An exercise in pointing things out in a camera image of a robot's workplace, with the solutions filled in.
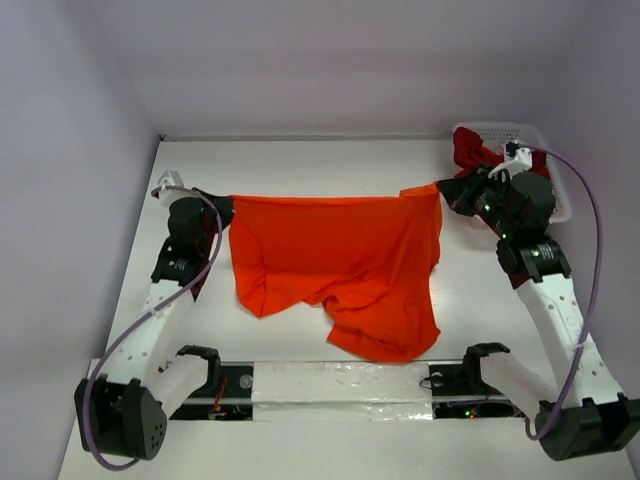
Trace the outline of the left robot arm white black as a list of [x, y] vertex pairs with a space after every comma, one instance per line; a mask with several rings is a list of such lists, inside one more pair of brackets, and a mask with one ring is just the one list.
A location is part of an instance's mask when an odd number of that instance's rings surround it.
[[194, 392], [209, 395], [221, 383], [216, 349], [176, 347], [172, 340], [218, 256], [233, 199], [180, 186], [157, 187], [152, 195], [168, 208], [168, 236], [142, 312], [74, 393], [82, 446], [112, 471], [153, 459], [184, 401]]

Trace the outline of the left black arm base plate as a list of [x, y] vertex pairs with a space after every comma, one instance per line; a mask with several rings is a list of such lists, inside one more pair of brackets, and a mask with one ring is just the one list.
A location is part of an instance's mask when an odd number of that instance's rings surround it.
[[253, 363], [223, 363], [216, 385], [194, 391], [172, 414], [180, 421], [249, 421], [253, 419]]

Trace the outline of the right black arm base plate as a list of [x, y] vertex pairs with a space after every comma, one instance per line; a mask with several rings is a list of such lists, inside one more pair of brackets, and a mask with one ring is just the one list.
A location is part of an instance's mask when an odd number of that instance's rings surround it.
[[520, 418], [524, 414], [504, 395], [484, 384], [474, 384], [461, 363], [429, 365], [420, 386], [431, 393], [433, 417], [445, 419]]

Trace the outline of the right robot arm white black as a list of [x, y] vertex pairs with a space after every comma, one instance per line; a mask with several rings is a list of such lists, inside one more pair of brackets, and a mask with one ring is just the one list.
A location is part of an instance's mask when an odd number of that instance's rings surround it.
[[575, 299], [568, 260], [547, 232], [555, 207], [550, 181], [482, 165], [436, 186], [453, 212], [479, 217], [496, 234], [498, 262], [534, 322], [555, 380], [547, 384], [508, 347], [490, 342], [468, 347], [445, 382], [501, 394], [555, 461], [624, 449], [639, 432], [639, 402], [607, 369]]

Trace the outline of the orange t shirt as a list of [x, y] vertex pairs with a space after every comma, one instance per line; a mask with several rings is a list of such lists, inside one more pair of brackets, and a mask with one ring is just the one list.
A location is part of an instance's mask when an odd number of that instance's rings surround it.
[[430, 277], [443, 219], [435, 185], [388, 197], [233, 202], [236, 294], [255, 317], [322, 306], [328, 342], [376, 362], [410, 362], [437, 342]]

